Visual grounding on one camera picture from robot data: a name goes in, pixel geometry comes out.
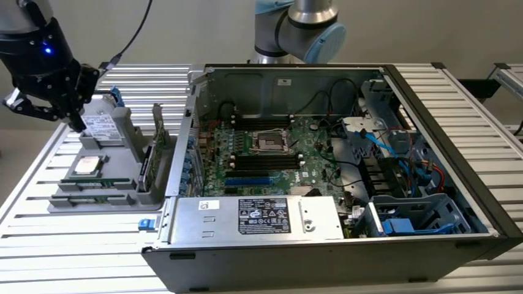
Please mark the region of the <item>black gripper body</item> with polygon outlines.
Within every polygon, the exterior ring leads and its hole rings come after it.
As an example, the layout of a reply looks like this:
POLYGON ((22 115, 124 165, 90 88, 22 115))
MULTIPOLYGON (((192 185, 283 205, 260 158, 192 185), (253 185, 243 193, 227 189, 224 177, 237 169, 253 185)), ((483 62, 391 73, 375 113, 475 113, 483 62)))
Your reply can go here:
POLYGON ((57 19, 33 32, 2 33, 1 61, 20 92, 48 101, 60 114, 81 109, 84 68, 73 57, 57 19))

